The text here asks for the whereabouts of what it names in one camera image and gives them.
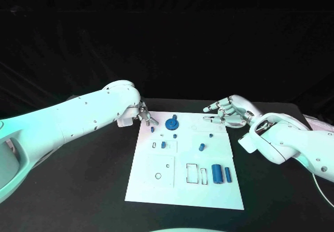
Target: black table surface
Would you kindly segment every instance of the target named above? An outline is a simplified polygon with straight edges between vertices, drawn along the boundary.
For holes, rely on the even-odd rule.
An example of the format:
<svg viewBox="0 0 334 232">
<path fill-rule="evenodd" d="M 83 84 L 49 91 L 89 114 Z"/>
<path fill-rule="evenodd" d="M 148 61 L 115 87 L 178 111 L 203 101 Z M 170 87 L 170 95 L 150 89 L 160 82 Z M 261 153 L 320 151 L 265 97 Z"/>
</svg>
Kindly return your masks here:
<svg viewBox="0 0 334 232">
<path fill-rule="evenodd" d="M 151 111 L 201 113 L 212 103 L 147 99 Z M 285 113 L 308 125 L 294 104 L 255 104 L 265 113 Z M 276 165 L 258 151 L 249 154 L 237 143 L 248 129 L 227 128 L 245 210 L 125 202 L 140 122 L 125 128 L 112 123 L 65 144 L 32 170 L 0 204 L 0 231 L 331 230 L 334 209 L 318 193 L 311 173 L 294 159 Z M 334 200 L 334 183 L 317 179 Z"/>
</svg>

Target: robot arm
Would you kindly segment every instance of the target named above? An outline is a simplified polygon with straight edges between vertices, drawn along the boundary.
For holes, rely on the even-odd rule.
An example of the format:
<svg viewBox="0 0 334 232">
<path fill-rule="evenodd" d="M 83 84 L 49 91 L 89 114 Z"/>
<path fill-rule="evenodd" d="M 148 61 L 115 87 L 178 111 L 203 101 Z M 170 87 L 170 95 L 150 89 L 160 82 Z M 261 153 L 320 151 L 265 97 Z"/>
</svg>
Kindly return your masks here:
<svg viewBox="0 0 334 232">
<path fill-rule="evenodd" d="M 237 95 L 222 99 L 203 111 L 216 108 L 217 117 L 204 117 L 204 121 L 225 123 L 233 128 L 250 125 L 249 133 L 239 139 L 239 144 L 249 153 L 259 150 L 276 164 L 292 157 L 311 173 L 334 182 L 334 136 L 330 131 L 309 130 L 286 114 L 263 115 L 253 104 Z"/>
<path fill-rule="evenodd" d="M 117 81 L 49 108 L 0 120 L 0 202 L 50 152 L 115 120 L 119 127 L 132 125 L 134 118 L 144 119 L 147 125 L 158 123 L 150 117 L 134 84 Z"/>
</svg>

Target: blue object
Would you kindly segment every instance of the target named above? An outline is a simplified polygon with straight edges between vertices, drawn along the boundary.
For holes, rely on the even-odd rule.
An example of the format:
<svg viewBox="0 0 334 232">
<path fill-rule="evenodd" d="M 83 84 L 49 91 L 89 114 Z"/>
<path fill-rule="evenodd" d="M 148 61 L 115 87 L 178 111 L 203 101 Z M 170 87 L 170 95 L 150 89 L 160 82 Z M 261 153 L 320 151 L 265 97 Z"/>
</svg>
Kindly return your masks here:
<svg viewBox="0 0 334 232">
<path fill-rule="evenodd" d="M 223 174 L 222 174 L 222 166 L 219 164 L 212 165 L 212 175 L 213 175 L 213 182 L 216 184 L 223 183 Z"/>
<path fill-rule="evenodd" d="M 204 150 L 204 146 L 206 146 L 204 144 L 200 144 L 200 149 L 199 149 L 200 151 Z"/>
<path fill-rule="evenodd" d="M 226 173 L 226 180 L 229 183 L 232 183 L 232 179 L 230 179 L 230 169 L 225 168 L 225 173 Z"/>
<path fill-rule="evenodd" d="M 173 131 L 178 128 L 178 121 L 177 121 L 177 116 L 173 115 L 173 118 L 170 118 L 167 121 L 165 121 L 165 128 Z"/>
</svg>

